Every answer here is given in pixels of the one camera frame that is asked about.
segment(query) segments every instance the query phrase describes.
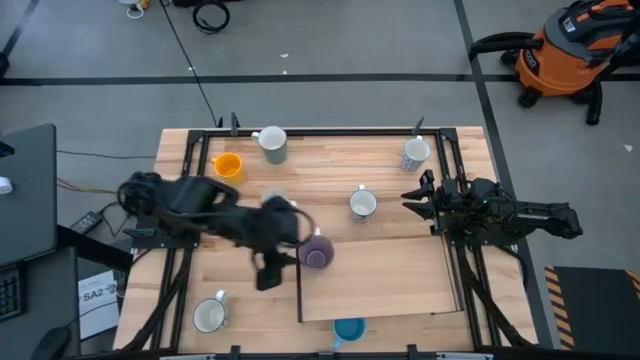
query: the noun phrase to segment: concrete floor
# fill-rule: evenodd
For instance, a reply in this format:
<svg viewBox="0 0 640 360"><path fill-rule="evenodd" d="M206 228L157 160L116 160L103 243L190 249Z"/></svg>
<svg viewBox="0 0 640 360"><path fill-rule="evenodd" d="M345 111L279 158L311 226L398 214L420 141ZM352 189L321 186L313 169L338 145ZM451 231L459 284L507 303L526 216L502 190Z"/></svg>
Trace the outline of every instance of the concrete floor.
<svg viewBox="0 0 640 360"><path fill-rule="evenodd" d="M58 127L63 150L154 155L167 127L211 127L213 121L160 4L128 19L116 0L32 0L35 11L12 49L5 78L45 78L56 86L0 86L0 131L43 123ZM462 0L474 39L535 31L571 0ZM0 44L24 20L28 0L0 2ZM169 7L178 36L200 76L295 74L471 74L454 2L450 0L245 0L230 3L231 23L206 36L189 10ZM481 56L484 74L508 72L497 55ZM622 69L621 72L637 72ZM111 85L63 85L73 78ZM123 84L126 77L167 77L167 84ZM486 126L472 81L350 81L207 83L216 116L238 114L262 126L413 125ZM486 84L495 122L519 199L569 201L585 234L573 241L538 232L529 247L539 286L545 265L624 268L640 272L635 241L635 176L640 174L638 82L604 84L602 124L587 127L586 109L565 99L516 104L520 88ZM628 152L624 145L638 147ZM59 154L58 175L84 187L114 189L151 159L108 160ZM111 198L59 191L59 222L70 225ZM116 226L121 211L107 215ZM94 237L112 243L104 228ZM83 267L89 275L98 269ZM550 305L542 301L548 323ZM551 329L558 346L557 333ZM109 346L109 338L99 340ZM100 345L89 346L95 351Z"/></svg>

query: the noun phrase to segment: wooden tabletop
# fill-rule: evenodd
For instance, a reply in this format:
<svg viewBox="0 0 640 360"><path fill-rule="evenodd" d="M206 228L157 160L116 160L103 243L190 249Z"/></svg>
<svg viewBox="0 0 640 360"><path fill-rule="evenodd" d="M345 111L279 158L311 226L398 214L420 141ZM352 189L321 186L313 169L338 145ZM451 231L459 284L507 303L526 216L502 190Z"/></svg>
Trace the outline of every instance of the wooden tabletop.
<svg viewBox="0 0 640 360"><path fill-rule="evenodd" d="M179 176L187 133L188 129L163 132L155 171L164 178ZM494 179L482 128L461 127L458 136L467 176ZM417 175L423 169L433 169L440 183L436 147L430 137L425 138L431 156L419 172L405 173L399 165L406 140L398 136L290 137L287 162L274 166L249 138L215 138L209 158L235 152L243 159L248 181L236 186L242 205L259 206L265 191L284 189L334 243L336 257L324 271L302 270L305 322L300 324L295 267L285 269L281 286L259 292L249 251L203 236L191 266L180 351L226 353L231 345L240 345L243 352L327 351L333 344L330 319L345 317L366 317L368 331L363 340L344 344L341 351L405 351L411 343L420 351L470 350L466 314L458 311L442 240L426 235L429 224L404 209L399 197L418 187ZM447 152L447 158L453 159L450 148ZM205 175L215 178L211 166ZM379 201L368 224L354 224L349 218L348 199L358 184L365 184ZM130 341L155 307L165 256L164 250L154 250L132 269L116 348ZM517 261L490 247L485 248L485 261L494 300L522 335L535 342ZM199 333L192 321L195 306L219 289L229 293L229 326L214 334ZM483 339L488 341L482 311L479 317ZM170 308L163 345L168 345L172 320Z"/></svg>

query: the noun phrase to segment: yellow and black striped tape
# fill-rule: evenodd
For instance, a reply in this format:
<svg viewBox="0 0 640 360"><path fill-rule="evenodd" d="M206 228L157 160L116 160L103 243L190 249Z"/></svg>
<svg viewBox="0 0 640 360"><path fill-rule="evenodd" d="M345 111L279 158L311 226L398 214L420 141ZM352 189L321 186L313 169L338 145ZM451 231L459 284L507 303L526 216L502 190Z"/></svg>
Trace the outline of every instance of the yellow and black striped tape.
<svg viewBox="0 0 640 360"><path fill-rule="evenodd" d="M573 350L573 348L575 347L575 342L573 341L573 335L571 335L569 315L567 314L567 310L564 306L562 289L560 288L560 280L558 279L558 275L553 269L553 266L547 266L544 268L544 277L547 280L547 287L549 288L549 296L551 298L553 316L556 319L558 335L560 335L560 344L562 346L562 349L564 350Z"/></svg>
<svg viewBox="0 0 640 360"><path fill-rule="evenodd" d="M638 300L640 300L640 276L636 275L633 271L627 270L627 275L631 278L631 282L633 286L636 288L636 294L638 295Z"/></svg>

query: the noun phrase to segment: cable coil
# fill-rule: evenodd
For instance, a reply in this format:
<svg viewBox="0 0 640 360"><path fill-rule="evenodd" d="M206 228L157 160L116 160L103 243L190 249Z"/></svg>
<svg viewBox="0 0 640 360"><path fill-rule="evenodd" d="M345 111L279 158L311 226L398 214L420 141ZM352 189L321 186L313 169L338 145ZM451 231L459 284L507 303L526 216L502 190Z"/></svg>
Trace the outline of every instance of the cable coil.
<svg viewBox="0 0 640 360"><path fill-rule="evenodd" d="M209 24L207 20L203 18L198 18L198 13L200 12L200 10L202 10L202 8L204 8L207 5L213 5L224 12L224 22L222 23L222 25L213 26ZM193 8L193 23L196 25L196 28L200 32L205 34L217 34L220 31L222 31L224 28L227 27L227 25L229 25L230 17L231 17L231 14L229 13L229 9L222 1L219 1L219 0L200 1Z"/></svg>

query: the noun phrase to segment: orange cup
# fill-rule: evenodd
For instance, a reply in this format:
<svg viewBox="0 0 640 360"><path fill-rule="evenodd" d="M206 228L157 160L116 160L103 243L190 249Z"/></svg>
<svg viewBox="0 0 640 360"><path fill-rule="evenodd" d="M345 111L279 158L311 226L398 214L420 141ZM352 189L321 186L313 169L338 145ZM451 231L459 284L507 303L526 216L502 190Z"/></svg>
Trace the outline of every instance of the orange cup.
<svg viewBox="0 0 640 360"><path fill-rule="evenodd" d="M242 168L242 159L234 153L223 153L217 158L211 159L213 170L218 176L222 176L227 184L242 184L247 177Z"/></svg>

